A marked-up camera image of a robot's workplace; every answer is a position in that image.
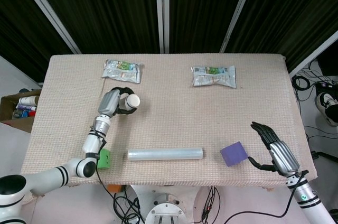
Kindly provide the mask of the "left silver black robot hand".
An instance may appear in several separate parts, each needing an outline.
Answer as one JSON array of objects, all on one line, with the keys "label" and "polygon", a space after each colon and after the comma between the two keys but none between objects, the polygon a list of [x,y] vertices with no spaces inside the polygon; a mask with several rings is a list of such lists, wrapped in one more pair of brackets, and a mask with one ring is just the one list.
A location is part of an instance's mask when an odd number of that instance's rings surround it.
[{"label": "left silver black robot hand", "polygon": [[139,105],[140,98],[130,88],[115,87],[103,96],[98,113],[109,118],[115,115],[130,115]]}]

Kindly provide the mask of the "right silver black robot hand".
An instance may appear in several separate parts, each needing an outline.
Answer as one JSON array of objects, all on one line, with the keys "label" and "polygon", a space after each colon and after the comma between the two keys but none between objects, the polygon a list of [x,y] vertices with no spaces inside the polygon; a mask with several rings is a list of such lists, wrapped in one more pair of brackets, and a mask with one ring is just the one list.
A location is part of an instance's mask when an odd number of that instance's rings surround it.
[{"label": "right silver black robot hand", "polygon": [[260,164],[253,157],[249,156],[250,163],[259,170],[277,172],[286,178],[295,175],[299,170],[299,163],[290,148],[284,141],[281,141],[272,128],[257,122],[251,123],[266,146],[272,158],[272,164]]}]

